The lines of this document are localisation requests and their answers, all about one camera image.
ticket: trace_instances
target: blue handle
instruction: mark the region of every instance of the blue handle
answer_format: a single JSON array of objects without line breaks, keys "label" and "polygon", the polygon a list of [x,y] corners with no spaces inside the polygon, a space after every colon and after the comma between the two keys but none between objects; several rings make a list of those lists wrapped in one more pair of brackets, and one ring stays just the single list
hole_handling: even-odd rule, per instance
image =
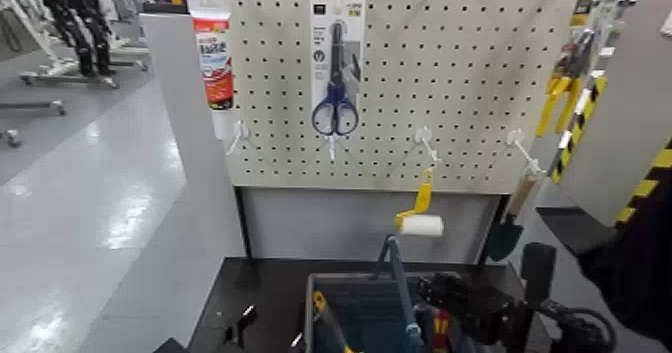
[{"label": "blue handle", "polygon": [[[331,110],[331,125],[329,130],[322,129],[318,126],[317,114],[319,112],[325,112]],[[341,130],[341,114],[346,110],[350,110],[354,115],[354,123],[348,127],[347,130]],[[348,100],[345,92],[344,83],[329,83],[327,89],[327,97],[322,100],[313,110],[311,117],[313,128],[315,131],[319,132],[322,135],[333,135],[337,134],[340,136],[348,135],[351,132],[355,131],[357,125],[359,124],[359,114],[357,113],[357,108],[353,105],[350,100]]]}]

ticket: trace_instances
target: pegboard hook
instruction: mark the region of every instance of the pegboard hook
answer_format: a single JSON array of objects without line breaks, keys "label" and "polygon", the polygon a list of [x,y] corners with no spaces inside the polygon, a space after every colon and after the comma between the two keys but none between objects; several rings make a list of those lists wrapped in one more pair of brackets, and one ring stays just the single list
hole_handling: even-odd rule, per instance
[{"label": "pegboard hook", "polygon": [[429,157],[432,158],[432,162],[436,163],[443,161],[437,156],[438,152],[429,146],[430,140],[432,140],[432,130],[427,128],[427,126],[422,126],[422,128],[419,128],[418,131],[415,132],[415,143],[423,144],[425,146]]},{"label": "pegboard hook", "polygon": [[247,139],[250,136],[250,130],[247,128],[247,125],[245,125],[245,122],[239,119],[233,125],[233,134],[235,136],[233,138],[233,143],[231,143],[231,146],[229,147],[229,150],[226,151],[227,156],[230,156],[236,150],[240,139]]},{"label": "pegboard hook", "polygon": [[518,151],[523,154],[523,157],[525,157],[525,160],[527,161],[527,166],[525,169],[526,172],[529,171],[534,175],[546,174],[546,170],[539,167],[539,159],[532,158],[527,150],[525,150],[525,147],[523,147],[521,144],[524,139],[525,133],[523,133],[523,130],[519,128],[511,130],[508,134],[506,134],[506,145],[508,147],[518,148]]},{"label": "pegboard hook", "polygon": [[325,136],[325,139],[329,142],[329,158],[331,161],[336,161],[336,135]]}]

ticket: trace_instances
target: pegboard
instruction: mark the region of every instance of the pegboard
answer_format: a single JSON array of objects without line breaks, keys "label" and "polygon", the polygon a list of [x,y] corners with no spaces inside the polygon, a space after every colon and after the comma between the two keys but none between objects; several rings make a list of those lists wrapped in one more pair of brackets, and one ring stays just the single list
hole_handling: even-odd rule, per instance
[{"label": "pegboard", "polygon": [[366,0],[360,126],[329,144],[310,122],[309,0],[228,0],[236,113],[250,129],[228,158],[235,185],[511,193],[576,0]]}]

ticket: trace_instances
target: yellow tool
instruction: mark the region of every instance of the yellow tool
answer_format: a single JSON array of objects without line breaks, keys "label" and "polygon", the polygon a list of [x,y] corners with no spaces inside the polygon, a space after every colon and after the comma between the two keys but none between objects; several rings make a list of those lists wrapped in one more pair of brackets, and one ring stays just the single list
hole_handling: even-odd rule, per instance
[{"label": "yellow tool", "polygon": [[327,298],[319,290],[313,291],[313,306],[319,320],[322,320],[324,324],[331,328],[334,335],[336,335],[339,345],[343,348],[343,353],[356,353],[350,348],[348,342],[345,340],[341,325],[338,323],[338,320],[336,320],[336,317],[327,304]]},{"label": "yellow tool", "polygon": [[548,99],[544,104],[544,110],[541,112],[541,119],[536,132],[537,137],[546,134],[555,104],[565,92],[568,92],[569,95],[567,96],[567,103],[555,124],[555,132],[562,133],[567,127],[572,111],[574,111],[574,105],[581,95],[582,77],[590,66],[594,37],[595,32],[586,29],[576,43],[565,45],[563,48],[563,54],[556,63],[551,78],[546,85]]},{"label": "yellow tool", "polygon": [[406,212],[397,213],[394,217],[394,224],[401,226],[404,217],[424,213],[429,209],[429,201],[432,198],[432,177],[434,172],[432,169],[426,169],[424,172],[425,182],[418,188],[418,196],[415,198],[415,207]]}]

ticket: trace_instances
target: blue-handled scissors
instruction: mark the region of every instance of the blue-handled scissors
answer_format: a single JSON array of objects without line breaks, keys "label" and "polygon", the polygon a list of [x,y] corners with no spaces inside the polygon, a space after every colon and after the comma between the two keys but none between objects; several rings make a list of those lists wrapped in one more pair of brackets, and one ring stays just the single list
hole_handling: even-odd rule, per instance
[{"label": "blue-handled scissors", "polygon": [[[343,82],[343,26],[336,22],[333,25],[331,43],[331,75],[327,86],[327,97],[313,110],[312,123],[315,131],[323,135],[348,135],[357,128],[359,114],[357,108],[350,102]],[[344,119],[348,114],[352,120]],[[320,124],[319,118],[327,117],[331,123],[327,126]]]}]

